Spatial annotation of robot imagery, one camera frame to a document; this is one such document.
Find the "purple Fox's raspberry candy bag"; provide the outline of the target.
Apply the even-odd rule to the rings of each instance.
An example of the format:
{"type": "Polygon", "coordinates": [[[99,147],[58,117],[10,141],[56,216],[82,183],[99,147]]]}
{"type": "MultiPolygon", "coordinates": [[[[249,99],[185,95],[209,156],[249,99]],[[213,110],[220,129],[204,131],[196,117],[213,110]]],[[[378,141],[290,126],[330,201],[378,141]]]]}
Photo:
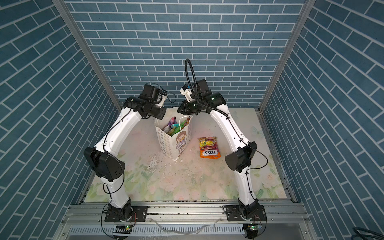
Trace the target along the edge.
{"type": "Polygon", "coordinates": [[[169,131],[173,128],[172,125],[174,125],[174,124],[176,124],[176,123],[177,123],[176,117],[172,117],[172,118],[168,121],[167,125],[163,128],[163,131],[164,131],[166,134],[168,134],[169,131]]]}

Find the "white patterned paper bag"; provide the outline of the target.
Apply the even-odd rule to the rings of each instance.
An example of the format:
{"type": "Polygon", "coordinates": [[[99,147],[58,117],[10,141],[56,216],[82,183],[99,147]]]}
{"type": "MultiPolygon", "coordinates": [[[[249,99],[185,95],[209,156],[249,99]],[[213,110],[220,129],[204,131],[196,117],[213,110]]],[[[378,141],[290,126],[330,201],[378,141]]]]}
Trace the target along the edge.
{"type": "MultiPolygon", "coordinates": [[[[188,117],[191,117],[192,119],[192,116],[181,116],[179,119],[176,117],[176,124],[182,124],[188,117]]],[[[166,157],[176,161],[180,157],[181,153],[186,149],[188,143],[191,140],[190,130],[192,125],[190,119],[190,122],[186,127],[171,137],[163,131],[163,128],[167,125],[171,118],[172,117],[164,117],[164,119],[161,121],[155,120],[155,127],[162,153],[166,157]]]]}

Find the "orange Fox's fruits candy bag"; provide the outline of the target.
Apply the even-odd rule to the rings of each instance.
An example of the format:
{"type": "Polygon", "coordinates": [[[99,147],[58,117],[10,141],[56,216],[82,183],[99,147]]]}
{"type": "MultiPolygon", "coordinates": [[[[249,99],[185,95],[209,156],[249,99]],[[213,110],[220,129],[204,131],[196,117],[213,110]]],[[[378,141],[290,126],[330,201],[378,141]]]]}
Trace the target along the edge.
{"type": "Polygon", "coordinates": [[[219,159],[221,153],[216,137],[199,138],[200,157],[204,159],[219,159]]]}

